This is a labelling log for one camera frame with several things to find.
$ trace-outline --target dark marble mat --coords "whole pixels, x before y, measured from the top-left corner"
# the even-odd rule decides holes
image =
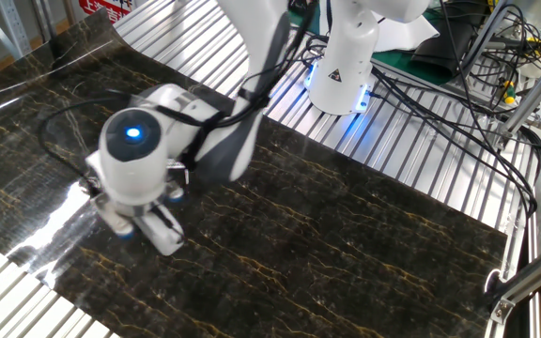
[[[0,72],[0,252],[123,337],[484,334],[503,234],[268,119],[239,182],[196,180],[176,206],[184,248],[116,238],[35,131],[103,88],[158,83],[232,106],[133,51],[104,12]],[[61,116],[48,141],[85,168],[116,109]]]

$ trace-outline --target blue indicator light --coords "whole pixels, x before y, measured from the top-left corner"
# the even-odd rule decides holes
[[[304,80],[304,86],[309,87],[310,83],[312,81],[312,77],[315,75],[315,70],[317,70],[318,61],[312,65],[312,69],[310,70],[310,75]]]
[[[368,84],[365,84],[363,86],[363,90],[361,91],[361,93],[359,94],[359,97],[356,101],[356,111],[357,112],[365,112],[366,111],[366,101],[365,101],[365,97],[366,97],[366,89],[368,89]]]
[[[143,127],[139,125],[125,127],[124,136],[127,143],[136,145],[141,143],[146,138],[146,132],[143,130]]]
[[[131,138],[137,138],[137,137],[141,136],[141,131],[139,131],[136,128],[128,128],[127,129],[127,136],[129,136]]]

